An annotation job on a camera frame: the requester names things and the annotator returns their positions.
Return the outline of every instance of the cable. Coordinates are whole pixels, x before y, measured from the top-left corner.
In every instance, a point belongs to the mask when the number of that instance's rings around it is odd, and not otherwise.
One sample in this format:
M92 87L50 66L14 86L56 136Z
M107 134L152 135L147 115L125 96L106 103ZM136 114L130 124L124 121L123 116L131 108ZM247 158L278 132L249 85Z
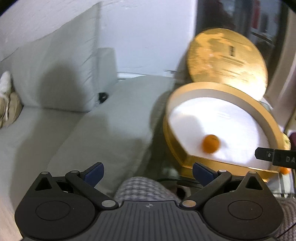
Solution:
M296 225L296 222L291 226L291 227L289 227L285 232L283 232L281 235L279 235L278 237L277 237L277 239L278 238L280 238L281 236L283 236L285 233L287 233L289 230L291 230L293 227L295 227L295 225Z

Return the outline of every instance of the sofa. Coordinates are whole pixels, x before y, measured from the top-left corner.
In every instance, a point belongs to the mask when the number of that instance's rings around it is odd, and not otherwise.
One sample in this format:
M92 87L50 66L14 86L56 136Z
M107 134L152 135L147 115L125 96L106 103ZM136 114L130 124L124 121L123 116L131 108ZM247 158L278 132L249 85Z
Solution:
M114 50L97 48L99 9L94 5L0 63L24 105L18 119L0 129L0 206L14 210L45 170L62 176L102 162L96 188L112 196L145 169L175 80L118 81ZM109 97L100 103L99 93Z

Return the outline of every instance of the ribbed gray panel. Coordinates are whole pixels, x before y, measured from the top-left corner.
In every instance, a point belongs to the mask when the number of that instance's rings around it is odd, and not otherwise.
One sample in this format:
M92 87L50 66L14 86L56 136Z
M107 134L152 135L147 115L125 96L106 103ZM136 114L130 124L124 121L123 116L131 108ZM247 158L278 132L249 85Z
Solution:
M195 211L174 201L124 202L103 211L94 225L69 241L226 241L208 229Z

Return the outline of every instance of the white wall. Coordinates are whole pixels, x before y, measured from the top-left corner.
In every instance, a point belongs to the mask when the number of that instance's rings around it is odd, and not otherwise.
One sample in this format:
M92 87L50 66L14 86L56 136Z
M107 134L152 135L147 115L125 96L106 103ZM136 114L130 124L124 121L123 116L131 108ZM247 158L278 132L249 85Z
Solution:
M113 47L118 71L170 75L194 35L197 0L106 0L99 47ZM0 59L59 28L98 0L18 0L0 17Z

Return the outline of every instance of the sofa seat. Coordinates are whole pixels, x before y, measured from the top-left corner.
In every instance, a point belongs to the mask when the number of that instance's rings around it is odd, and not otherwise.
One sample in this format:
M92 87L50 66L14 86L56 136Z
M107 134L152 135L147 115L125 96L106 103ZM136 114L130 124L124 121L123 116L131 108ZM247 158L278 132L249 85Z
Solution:
M109 98L82 117L47 170L61 176L102 162L105 174L96 188L112 196L147 156L174 82L141 76L113 85Z
M84 113L24 107L0 129L0 194L16 208Z

